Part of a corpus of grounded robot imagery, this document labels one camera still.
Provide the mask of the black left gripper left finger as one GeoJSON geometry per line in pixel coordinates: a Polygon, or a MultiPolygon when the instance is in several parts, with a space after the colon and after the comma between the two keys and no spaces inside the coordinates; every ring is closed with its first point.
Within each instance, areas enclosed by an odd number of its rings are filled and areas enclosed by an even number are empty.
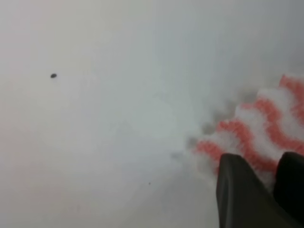
{"type": "Polygon", "coordinates": [[[216,197],[221,228],[300,228],[239,155],[220,158],[216,197]]]}

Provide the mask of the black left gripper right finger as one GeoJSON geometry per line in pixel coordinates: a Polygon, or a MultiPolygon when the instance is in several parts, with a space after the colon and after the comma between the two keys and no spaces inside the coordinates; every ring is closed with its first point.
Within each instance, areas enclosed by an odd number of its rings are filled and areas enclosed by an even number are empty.
{"type": "Polygon", "coordinates": [[[281,157],[273,195],[276,202],[301,225],[304,224],[304,157],[286,152],[281,157]]]}

